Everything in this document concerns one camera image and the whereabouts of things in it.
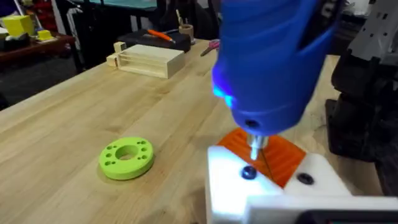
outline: orange 3d printed part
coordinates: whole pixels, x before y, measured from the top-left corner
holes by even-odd
[[[237,128],[227,134],[218,145],[235,153],[280,187],[285,187],[303,160],[305,152],[280,136],[270,136],[267,147],[262,149],[257,160],[253,161],[250,158],[251,148],[246,143],[246,136],[241,128]]]

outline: wooden table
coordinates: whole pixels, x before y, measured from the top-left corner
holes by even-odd
[[[205,223],[206,149],[236,127],[212,94],[207,44],[198,40],[170,80],[102,64],[0,112],[0,223]],[[336,61],[327,58],[300,124],[282,135],[328,156],[345,178],[347,160],[327,150],[323,109],[338,94]],[[155,164],[140,178],[109,180],[98,156],[125,136],[148,139]]]
[[[69,44],[71,47],[73,60],[76,66],[76,71],[78,73],[81,72],[81,62],[75,47],[75,38],[69,35],[63,35],[58,33],[52,33],[54,37],[57,37],[56,40],[37,43],[33,42],[27,47],[23,47],[17,50],[12,50],[10,52],[0,52],[0,64],[6,65],[9,62],[18,60],[21,57],[25,57],[32,54],[39,54],[41,52],[51,52],[55,49],[65,48],[65,44]]]

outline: screw head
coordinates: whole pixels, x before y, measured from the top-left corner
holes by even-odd
[[[252,180],[256,178],[257,171],[253,166],[245,166],[242,169],[242,177],[246,180]]]

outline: green plastic piece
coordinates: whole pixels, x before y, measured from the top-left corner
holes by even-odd
[[[147,172],[154,163],[152,144],[143,138],[118,139],[101,152],[99,166],[107,177],[128,180]]]

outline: orange pen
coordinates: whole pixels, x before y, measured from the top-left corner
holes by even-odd
[[[160,37],[160,38],[162,38],[164,40],[167,40],[167,41],[175,43],[175,41],[171,37],[169,37],[166,34],[163,34],[161,32],[157,32],[157,31],[154,31],[154,30],[148,30],[148,33],[150,33],[150,34],[152,34],[152,35],[154,35],[156,37]]]

